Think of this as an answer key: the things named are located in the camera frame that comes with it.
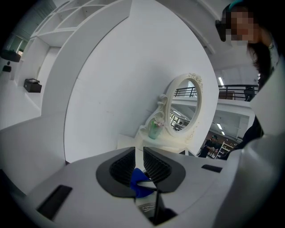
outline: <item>black slot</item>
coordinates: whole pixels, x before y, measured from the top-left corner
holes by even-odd
[[[39,206],[37,211],[44,217],[53,220],[54,216],[66,200],[67,196],[70,194],[71,190],[71,187],[65,185],[58,186]]]
[[[222,171],[222,169],[223,169],[221,167],[211,166],[211,165],[203,165],[201,168],[209,170],[209,171],[213,171],[213,172],[216,172],[216,173],[220,173]]]

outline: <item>person in black shirt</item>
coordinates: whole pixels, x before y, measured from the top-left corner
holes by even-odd
[[[210,151],[214,152],[215,151],[215,145],[217,145],[217,143],[218,143],[218,137],[216,135],[213,135],[211,139],[208,139],[205,142],[205,146],[202,149],[202,151],[198,157],[199,158],[206,158],[208,152],[210,152]]]

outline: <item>white mirror frame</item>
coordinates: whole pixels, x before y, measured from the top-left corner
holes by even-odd
[[[178,88],[178,86],[185,80],[189,80],[193,83],[193,85],[196,88],[197,91],[197,107],[194,113],[194,116],[188,126],[186,126],[184,129],[180,131],[175,131],[173,130],[171,124],[170,124],[170,110],[171,110],[171,103],[174,97],[174,94]],[[195,73],[188,73],[188,74],[183,74],[175,78],[172,83],[170,84],[166,96],[167,96],[167,103],[165,105],[165,128],[167,129],[168,133],[173,136],[173,137],[185,137],[189,134],[189,131],[192,129],[194,126],[197,117],[200,113],[200,108],[201,108],[201,102],[202,102],[202,92],[203,92],[203,84],[202,84],[202,79],[201,76],[195,74]]]

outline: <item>long black hair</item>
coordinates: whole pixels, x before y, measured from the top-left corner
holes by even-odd
[[[277,12],[278,9],[274,8],[273,2],[269,3],[265,1],[265,3],[263,3],[263,1],[243,0],[242,2],[236,3],[231,9],[229,9],[229,6],[230,5],[228,5],[223,10],[223,18],[220,25],[222,27],[221,31],[224,31],[224,34],[223,32],[220,33],[220,31],[218,30],[222,41],[225,41],[226,30],[231,29],[231,12],[239,10],[239,8],[241,10],[246,9],[254,18],[254,23],[259,24],[259,27],[271,32],[274,40],[278,44],[278,52],[279,54],[281,53],[281,47],[283,46],[283,43],[278,42],[281,40],[279,36],[279,31],[281,30],[281,28],[279,28],[276,24],[276,22],[278,22],[277,16],[280,16],[280,14]],[[260,79],[258,83],[259,89],[261,89],[272,72],[270,51],[268,47],[261,42],[255,44],[248,43],[247,47],[248,52],[252,57],[253,65],[260,73]]]

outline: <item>person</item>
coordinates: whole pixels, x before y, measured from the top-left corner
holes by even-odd
[[[216,28],[222,41],[225,42],[226,34],[230,32],[232,40],[248,43],[248,52],[253,60],[253,65],[259,72],[258,91],[262,89],[276,68],[282,49],[282,44],[276,42],[279,31],[272,26],[275,21],[270,16],[265,16],[267,14],[267,11],[264,11],[266,5],[262,5],[261,2],[236,0],[223,10],[222,21],[216,21]],[[247,143],[262,135],[263,130],[255,117],[253,125],[244,134],[243,141],[233,150],[244,148]]]
[[[215,152],[215,145],[218,143],[218,137],[213,135],[212,138],[205,142],[204,148],[201,150],[199,158],[206,158],[208,152]]]

